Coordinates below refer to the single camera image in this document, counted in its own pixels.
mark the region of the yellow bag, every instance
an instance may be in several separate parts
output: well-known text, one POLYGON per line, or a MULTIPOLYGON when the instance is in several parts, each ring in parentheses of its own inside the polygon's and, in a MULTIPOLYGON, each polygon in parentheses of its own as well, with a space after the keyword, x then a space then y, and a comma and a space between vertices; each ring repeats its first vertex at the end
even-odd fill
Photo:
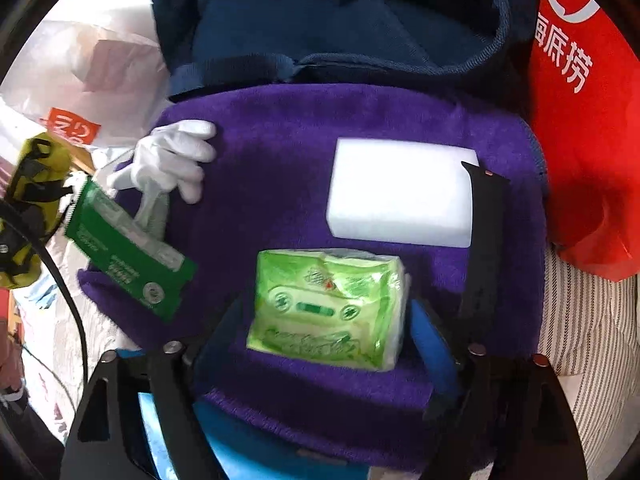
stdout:
MULTIPOLYGON (((20 215, 34 237, 49 241, 62 222, 60 198, 71 192, 64 181, 71 167, 68 149, 48 133, 28 139, 4 202, 20 215)), ((40 276, 40 257, 31 243, 0 218, 0 287, 31 285, 40 276)))

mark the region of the metal bolt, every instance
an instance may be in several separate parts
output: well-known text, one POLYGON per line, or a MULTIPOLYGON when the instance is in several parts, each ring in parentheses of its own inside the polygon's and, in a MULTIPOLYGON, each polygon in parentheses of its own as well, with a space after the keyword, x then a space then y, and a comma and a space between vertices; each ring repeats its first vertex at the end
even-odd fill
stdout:
POLYGON ((112 363, 118 357, 118 353, 115 350, 107 350, 102 357, 100 357, 101 363, 112 363))
POLYGON ((476 355, 478 357, 486 355, 486 348, 480 343, 471 343, 467 349, 471 355, 476 355))
POLYGON ((549 359, 546 357, 546 355, 533 354, 531 358, 533 359, 534 364, 536 366, 539 366, 540 368, 546 368, 548 366, 551 366, 551 364, 549 363, 549 359))
POLYGON ((177 354, 180 350, 182 350, 182 348, 183 346, 180 341, 169 341, 162 347, 162 350, 165 354, 177 354))

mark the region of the green packet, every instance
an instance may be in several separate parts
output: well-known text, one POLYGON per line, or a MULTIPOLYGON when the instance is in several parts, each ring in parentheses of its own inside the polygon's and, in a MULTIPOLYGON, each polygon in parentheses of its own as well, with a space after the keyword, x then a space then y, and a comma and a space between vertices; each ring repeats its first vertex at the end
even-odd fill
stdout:
POLYGON ((136 300, 171 321, 196 264, 143 231, 92 180, 73 206, 65 236, 136 300))
POLYGON ((391 370, 402 344, 405 280, 397 257, 263 251, 247 347, 335 366, 391 370))

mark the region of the plastic wrapper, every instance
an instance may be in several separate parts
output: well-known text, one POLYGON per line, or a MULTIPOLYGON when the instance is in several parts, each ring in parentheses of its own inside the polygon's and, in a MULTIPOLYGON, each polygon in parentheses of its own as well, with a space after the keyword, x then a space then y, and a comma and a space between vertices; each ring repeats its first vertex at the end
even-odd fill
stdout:
POLYGON ((263 251, 247 346, 333 366, 391 370, 402 347, 407 290, 398 257, 263 251))
POLYGON ((640 68, 596 0, 540 0, 532 131, 548 168, 548 238, 580 270, 640 272, 640 68))

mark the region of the dark blue bag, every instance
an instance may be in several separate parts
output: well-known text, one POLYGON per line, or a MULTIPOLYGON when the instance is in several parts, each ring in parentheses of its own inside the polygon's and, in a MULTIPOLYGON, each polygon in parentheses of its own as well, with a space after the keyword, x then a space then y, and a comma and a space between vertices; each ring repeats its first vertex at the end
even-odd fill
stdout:
POLYGON ((537 0, 153 0, 171 94, 270 82, 456 86, 494 101, 537 0))

